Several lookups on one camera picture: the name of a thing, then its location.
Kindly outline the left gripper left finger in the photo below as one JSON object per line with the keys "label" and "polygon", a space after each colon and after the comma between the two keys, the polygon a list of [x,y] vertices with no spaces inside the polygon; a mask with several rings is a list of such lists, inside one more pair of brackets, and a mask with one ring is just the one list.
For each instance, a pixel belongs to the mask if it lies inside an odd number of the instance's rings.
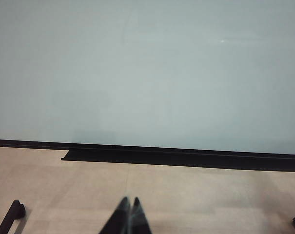
{"label": "left gripper left finger", "polygon": [[100,234],[125,234],[127,231],[130,201],[124,197],[106,221]]}

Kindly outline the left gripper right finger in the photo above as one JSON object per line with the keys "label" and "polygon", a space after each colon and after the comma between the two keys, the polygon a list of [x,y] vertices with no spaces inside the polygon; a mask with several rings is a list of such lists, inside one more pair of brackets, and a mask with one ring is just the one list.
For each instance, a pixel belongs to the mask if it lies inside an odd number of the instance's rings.
{"label": "left gripper right finger", "polygon": [[135,198],[131,210],[131,233],[152,234],[144,209],[138,197]]}

